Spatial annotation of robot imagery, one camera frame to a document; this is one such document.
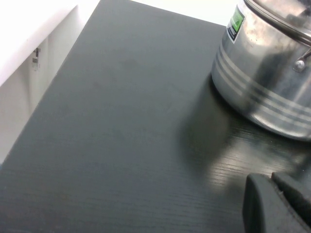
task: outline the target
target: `pot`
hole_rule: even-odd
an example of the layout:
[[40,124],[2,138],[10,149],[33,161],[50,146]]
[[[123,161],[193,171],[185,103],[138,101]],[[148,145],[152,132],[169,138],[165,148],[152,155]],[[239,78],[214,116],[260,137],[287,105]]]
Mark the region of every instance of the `pot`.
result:
[[311,6],[307,0],[241,0],[222,38],[212,79],[256,124],[311,140]]

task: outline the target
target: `pot rim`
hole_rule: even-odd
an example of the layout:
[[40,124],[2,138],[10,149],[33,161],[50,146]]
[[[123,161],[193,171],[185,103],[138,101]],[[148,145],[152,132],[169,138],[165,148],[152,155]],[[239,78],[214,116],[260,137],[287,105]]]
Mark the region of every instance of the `pot rim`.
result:
[[254,0],[244,0],[244,3],[257,16],[259,16],[284,34],[288,35],[294,40],[311,46],[311,32],[307,30],[301,30],[300,28],[295,27],[294,25],[282,20],[280,17],[277,17],[267,9],[254,2]]

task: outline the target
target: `black wooden surface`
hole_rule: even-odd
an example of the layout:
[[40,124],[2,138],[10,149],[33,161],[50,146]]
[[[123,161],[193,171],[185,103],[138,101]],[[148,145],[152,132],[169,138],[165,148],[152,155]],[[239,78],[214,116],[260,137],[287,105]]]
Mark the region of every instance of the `black wooden surface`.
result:
[[0,231],[241,233],[249,172],[311,186],[310,148],[233,111],[225,27],[102,0],[0,170]]

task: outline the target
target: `pot lid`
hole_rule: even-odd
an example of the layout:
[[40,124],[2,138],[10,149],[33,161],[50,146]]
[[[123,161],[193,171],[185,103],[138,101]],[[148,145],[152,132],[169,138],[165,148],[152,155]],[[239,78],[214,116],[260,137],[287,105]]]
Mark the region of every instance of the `pot lid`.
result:
[[244,0],[258,16],[311,45],[311,0]]

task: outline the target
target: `pot handle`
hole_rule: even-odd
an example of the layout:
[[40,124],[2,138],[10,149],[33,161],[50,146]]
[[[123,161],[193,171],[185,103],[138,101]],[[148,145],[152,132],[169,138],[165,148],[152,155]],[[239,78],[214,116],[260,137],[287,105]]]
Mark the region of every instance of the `pot handle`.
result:
[[307,58],[311,56],[311,48],[308,49],[301,57],[297,59],[294,64],[294,71],[300,73],[302,72],[307,66]]

